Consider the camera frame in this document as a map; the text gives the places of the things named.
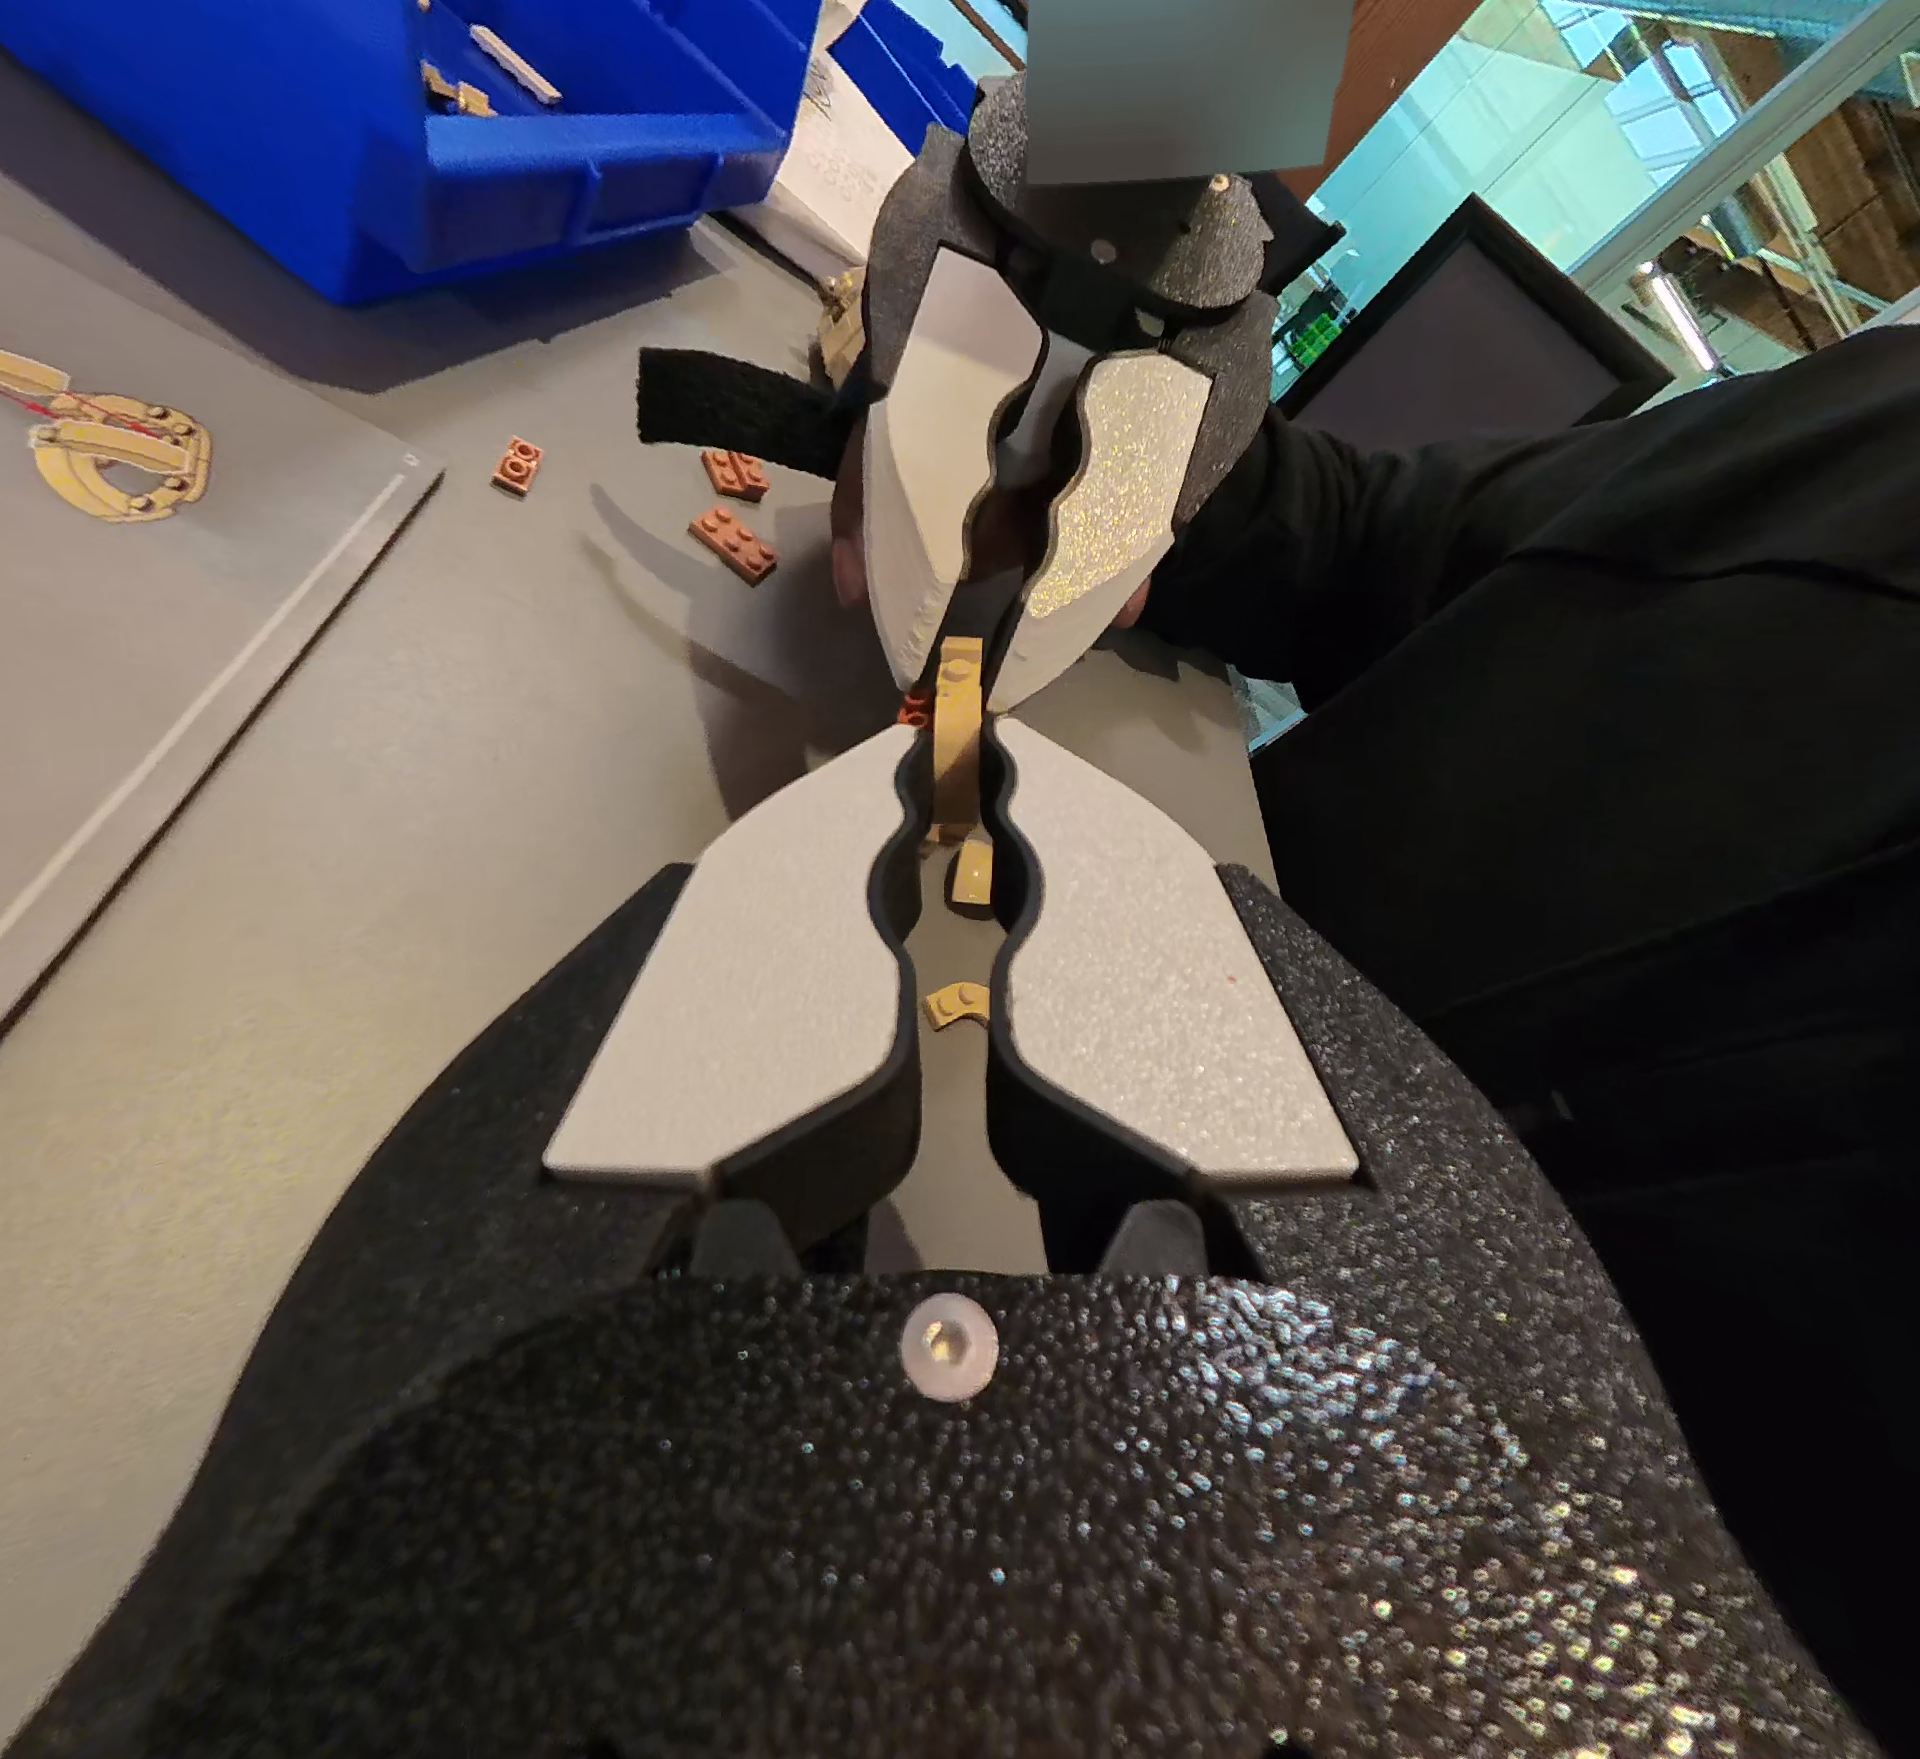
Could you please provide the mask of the person's right forearm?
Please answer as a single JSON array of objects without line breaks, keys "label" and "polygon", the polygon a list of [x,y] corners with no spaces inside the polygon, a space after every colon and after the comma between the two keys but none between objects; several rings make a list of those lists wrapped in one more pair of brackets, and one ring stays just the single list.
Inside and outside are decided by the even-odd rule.
[{"label": "person's right forearm", "polygon": [[1331,694],[1534,560],[1658,570],[1730,449],[1733,380],[1549,436],[1365,451],[1270,405],[1128,612],[1245,676]]}]

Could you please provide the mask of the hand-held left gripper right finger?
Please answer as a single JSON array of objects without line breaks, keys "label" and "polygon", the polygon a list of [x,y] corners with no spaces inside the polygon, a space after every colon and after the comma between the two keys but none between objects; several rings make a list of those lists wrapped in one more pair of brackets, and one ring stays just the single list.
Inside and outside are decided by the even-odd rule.
[{"label": "hand-held left gripper right finger", "polygon": [[1359,1157],[1220,866],[1183,825],[1018,718],[993,724],[993,1062],[1025,1099],[1022,1173],[1193,1190],[1346,1183]]}]

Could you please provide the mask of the large tan arch brick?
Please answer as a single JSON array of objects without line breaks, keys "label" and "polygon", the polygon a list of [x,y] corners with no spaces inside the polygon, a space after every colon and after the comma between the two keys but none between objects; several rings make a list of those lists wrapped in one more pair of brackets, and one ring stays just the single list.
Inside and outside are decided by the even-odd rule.
[{"label": "large tan arch brick", "polygon": [[980,724],[985,642],[951,636],[930,671],[900,702],[900,721],[933,741],[933,825],[923,844],[952,849],[949,907],[986,913],[993,907],[995,846],[980,822]]}]

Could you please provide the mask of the orange plate brick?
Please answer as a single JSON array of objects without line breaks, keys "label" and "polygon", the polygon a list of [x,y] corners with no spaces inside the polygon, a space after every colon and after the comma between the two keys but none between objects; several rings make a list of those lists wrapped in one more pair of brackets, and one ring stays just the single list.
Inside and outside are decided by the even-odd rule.
[{"label": "orange plate brick", "polygon": [[688,522],[691,536],[710,551],[734,577],[750,586],[779,570],[779,551],[762,540],[755,526],[733,507],[713,504]]}]

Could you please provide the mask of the person's black jacket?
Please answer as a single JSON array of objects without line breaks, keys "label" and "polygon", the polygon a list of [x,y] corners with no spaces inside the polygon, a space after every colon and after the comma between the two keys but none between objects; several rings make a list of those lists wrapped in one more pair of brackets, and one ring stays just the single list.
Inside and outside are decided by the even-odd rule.
[{"label": "person's black jacket", "polygon": [[1717,1505],[1916,1754],[1916,324],[1733,379],[1658,570],[1496,570],[1260,766],[1278,891],[1519,1119]]}]

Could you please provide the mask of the grey instruction booklet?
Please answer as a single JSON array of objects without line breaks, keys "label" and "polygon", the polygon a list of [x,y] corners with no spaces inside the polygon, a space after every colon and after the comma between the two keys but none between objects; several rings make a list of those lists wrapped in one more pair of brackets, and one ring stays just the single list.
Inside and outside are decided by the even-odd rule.
[{"label": "grey instruction booklet", "polygon": [[5,1021],[441,471],[2,241]]}]

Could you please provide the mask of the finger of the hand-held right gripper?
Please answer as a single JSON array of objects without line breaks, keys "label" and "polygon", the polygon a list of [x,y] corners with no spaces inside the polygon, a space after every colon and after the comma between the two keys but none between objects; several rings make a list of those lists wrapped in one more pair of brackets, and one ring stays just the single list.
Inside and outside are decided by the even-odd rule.
[{"label": "finger of the hand-held right gripper", "polygon": [[1095,356],[1078,379],[1078,458],[1007,640],[1007,708],[1073,668],[1170,549],[1211,388],[1170,354]]},{"label": "finger of the hand-held right gripper", "polygon": [[968,570],[998,423],[1040,363],[1042,329],[1011,283],[940,248],[861,446],[868,606],[903,691],[922,678]]}]

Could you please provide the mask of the pile of small toy bricks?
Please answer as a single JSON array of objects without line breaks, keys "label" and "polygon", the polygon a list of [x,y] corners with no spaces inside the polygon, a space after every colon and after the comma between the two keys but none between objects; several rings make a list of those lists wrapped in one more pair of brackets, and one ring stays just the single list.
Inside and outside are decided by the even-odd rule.
[{"label": "pile of small toy bricks", "polygon": [[550,29],[519,0],[404,0],[404,23],[404,71],[427,114],[562,117],[577,105]]}]

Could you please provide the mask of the black computer monitor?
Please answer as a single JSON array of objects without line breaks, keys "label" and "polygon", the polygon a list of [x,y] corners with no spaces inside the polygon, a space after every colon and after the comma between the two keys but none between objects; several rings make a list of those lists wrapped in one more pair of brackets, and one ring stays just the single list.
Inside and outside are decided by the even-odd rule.
[{"label": "black computer monitor", "polygon": [[1614,422],[1672,380],[1638,335],[1468,196],[1275,410],[1365,454],[1406,451]]}]

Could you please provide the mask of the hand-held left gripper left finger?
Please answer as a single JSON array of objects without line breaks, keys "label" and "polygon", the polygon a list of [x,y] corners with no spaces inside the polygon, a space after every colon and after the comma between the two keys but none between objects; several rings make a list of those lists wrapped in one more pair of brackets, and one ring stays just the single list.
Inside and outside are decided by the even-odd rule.
[{"label": "hand-held left gripper left finger", "polygon": [[888,727],[731,822],[670,907],[542,1152],[557,1177],[718,1190],[905,1059],[884,860],[914,843]]}]

